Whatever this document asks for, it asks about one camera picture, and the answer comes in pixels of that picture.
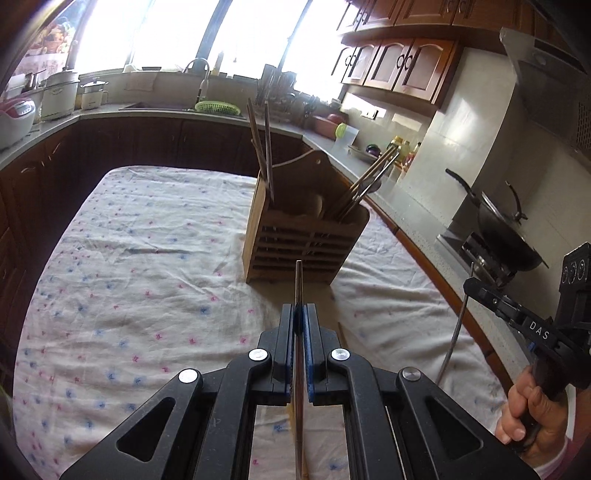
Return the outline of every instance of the cabinet door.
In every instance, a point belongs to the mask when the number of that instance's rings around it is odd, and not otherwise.
[[[65,128],[45,142],[46,166],[54,187],[51,214],[61,236],[86,199],[80,183],[80,153],[76,126]]]
[[[397,25],[450,25],[457,0],[404,0]]]
[[[382,40],[364,85],[392,90],[412,44],[412,38]]]
[[[363,43],[353,53],[353,59],[343,78],[343,83],[363,85],[372,62],[378,52],[379,40],[376,42]]]
[[[375,0],[365,7],[357,30],[392,27],[396,22],[403,0]]]
[[[343,77],[351,65],[353,53],[355,53],[355,47],[345,47],[340,51],[331,73],[331,76],[334,77],[338,82],[343,81]]]
[[[177,166],[233,173],[242,128],[217,122],[183,122]]]
[[[565,52],[571,53],[569,45],[564,41],[556,29],[538,13],[534,13],[534,35]]]
[[[127,120],[101,118],[80,123],[81,185],[85,198],[109,171],[133,163]]]
[[[460,0],[454,25],[499,31],[502,27],[532,33],[533,10],[522,0]]]
[[[448,40],[416,38],[404,60],[403,71],[394,86],[394,91],[428,101],[433,100],[453,46],[453,42]]]
[[[2,197],[18,243],[35,271],[41,271],[57,243],[51,223],[54,200],[48,188],[45,146],[37,144],[0,174]]]
[[[357,29],[363,15],[363,7],[366,0],[343,1],[343,15],[336,27],[339,34],[351,32]]]
[[[160,167],[176,166],[182,120],[173,118],[128,118],[133,137],[133,163]]]

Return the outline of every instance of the finger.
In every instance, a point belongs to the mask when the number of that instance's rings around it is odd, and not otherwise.
[[[518,419],[525,413],[527,409],[527,398],[525,398],[522,394],[519,393],[516,385],[513,385],[509,389],[508,399],[508,405],[509,410],[511,412],[511,416],[515,419]]]
[[[511,410],[508,407],[503,409],[501,416],[501,426],[505,433],[511,437],[512,440],[519,442],[525,437],[525,428],[523,424],[511,415]]]
[[[501,419],[496,422],[495,437],[497,437],[505,445],[511,441],[511,437],[509,437],[505,430],[503,430]]]
[[[535,388],[535,379],[531,374],[531,366],[525,367],[522,373],[519,374],[519,377],[517,377],[517,381],[515,382],[515,388],[519,394],[523,395],[525,398],[529,398],[532,390]]]
[[[568,411],[559,403],[551,401],[540,387],[532,390],[528,406],[534,420],[550,430],[561,430],[568,418]]]

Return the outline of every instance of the pot lid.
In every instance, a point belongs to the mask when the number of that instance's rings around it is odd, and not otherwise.
[[[109,84],[109,82],[103,82],[102,80],[95,80],[94,82],[85,83],[84,85],[82,85],[82,88],[95,87],[95,86],[99,86],[99,85],[108,85],[108,84]]]
[[[47,79],[46,87],[53,87],[61,83],[69,83],[74,80],[78,80],[78,72],[74,70],[62,70],[61,72],[54,73]]]

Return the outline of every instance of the chopstick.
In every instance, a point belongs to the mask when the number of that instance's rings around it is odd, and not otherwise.
[[[269,185],[267,182],[267,165],[265,164],[265,156],[262,153],[261,137],[259,137],[258,127],[256,125],[255,119],[255,109],[252,106],[252,101],[250,97],[248,98],[248,104],[246,105],[246,108],[248,110],[248,121],[251,124],[252,145],[255,147],[256,159],[259,162],[259,168],[261,169],[262,179],[265,180],[265,183],[267,184],[268,188]]]
[[[275,189],[273,188],[273,153],[271,151],[271,120],[269,117],[269,102],[265,101],[265,150],[267,154],[267,183],[271,194],[271,203],[275,203]]]

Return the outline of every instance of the pan handle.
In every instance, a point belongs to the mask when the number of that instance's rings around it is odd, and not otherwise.
[[[515,197],[515,205],[517,206],[517,213],[513,216],[513,220],[516,221],[518,224],[521,225],[521,219],[527,220],[527,215],[521,211],[521,202],[519,201],[519,197],[517,196],[517,192],[513,188],[513,185],[505,180],[505,184],[511,189],[513,193],[513,197]]]
[[[478,198],[476,194],[472,191],[466,180],[464,180],[456,172],[450,170],[449,168],[445,169],[445,173],[447,173],[451,178],[455,179],[462,187],[464,187],[464,190],[466,190],[466,193],[470,197],[470,201],[474,205],[476,205],[477,207],[480,206],[480,198]]]

